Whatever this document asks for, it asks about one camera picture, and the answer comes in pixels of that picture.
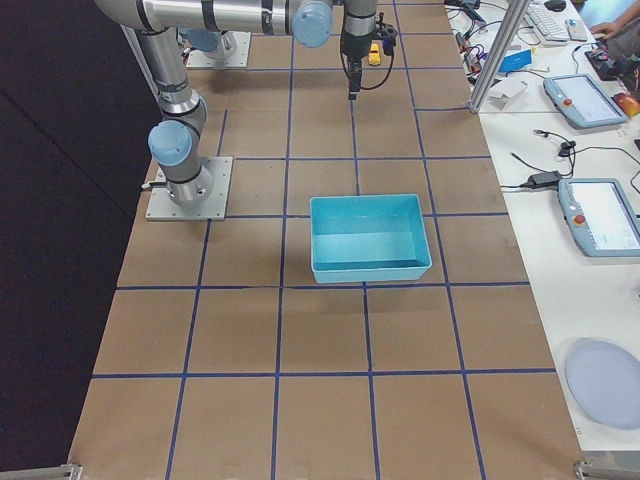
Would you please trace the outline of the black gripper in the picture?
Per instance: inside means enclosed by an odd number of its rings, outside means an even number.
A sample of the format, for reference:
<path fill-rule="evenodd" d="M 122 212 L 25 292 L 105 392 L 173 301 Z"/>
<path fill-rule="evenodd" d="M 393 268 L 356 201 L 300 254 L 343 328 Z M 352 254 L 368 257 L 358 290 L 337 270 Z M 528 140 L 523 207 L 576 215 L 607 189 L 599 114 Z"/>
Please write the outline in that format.
<path fill-rule="evenodd" d="M 341 32 L 340 51 L 347 57 L 347 77 L 349 82 L 349 100 L 356 100 L 361 91 L 362 59 L 367 57 L 373 41 L 373 32 L 355 35 L 346 30 Z"/>

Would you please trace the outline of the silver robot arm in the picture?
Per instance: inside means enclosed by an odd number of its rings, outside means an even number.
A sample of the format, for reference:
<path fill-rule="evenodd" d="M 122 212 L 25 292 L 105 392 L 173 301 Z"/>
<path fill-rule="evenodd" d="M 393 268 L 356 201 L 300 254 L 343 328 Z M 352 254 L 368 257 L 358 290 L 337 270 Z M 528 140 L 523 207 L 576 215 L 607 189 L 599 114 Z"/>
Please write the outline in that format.
<path fill-rule="evenodd" d="M 213 174 L 197 154 L 207 119 L 203 97 L 191 87 L 179 49 L 180 30 L 291 35 L 308 47 L 326 42 L 331 1 L 98 1 L 98 8 L 133 32 L 134 50 L 148 70 L 163 121 L 148 136 L 151 155 L 172 202 L 199 205 L 211 195 Z"/>
<path fill-rule="evenodd" d="M 342 1 L 340 55 L 346 62 L 348 98 L 362 86 L 363 59 L 379 28 L 375 1 Z M 209 31 L 238 31 L 264 35 L 291 35 L 308 47 L 324 45 L 333 28 L 332 1 L 190 1 L 183 2 L 175 20 L 166 27 Z"/>

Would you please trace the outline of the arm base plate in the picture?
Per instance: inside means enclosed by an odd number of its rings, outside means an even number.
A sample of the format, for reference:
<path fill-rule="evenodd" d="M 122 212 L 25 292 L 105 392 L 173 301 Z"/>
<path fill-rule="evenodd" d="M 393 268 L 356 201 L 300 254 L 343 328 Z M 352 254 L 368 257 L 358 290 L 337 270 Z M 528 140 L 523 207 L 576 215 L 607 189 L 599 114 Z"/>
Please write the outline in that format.
<path fill-rule="evenodd" d="M 249 59 L 251 34 L 227 32 L 221 36 L 217 48 L 210 52 L 191 50 L 186 68 L 190 70 L 246 69 Z"/>
<path fill-rule="evenodd" d="M 150 189 L 149 221 L 223 221 L 226 216 L 233 157 L 200 157 L 201 171 L 185 184 L 169 182 L 158 169 Z"/>

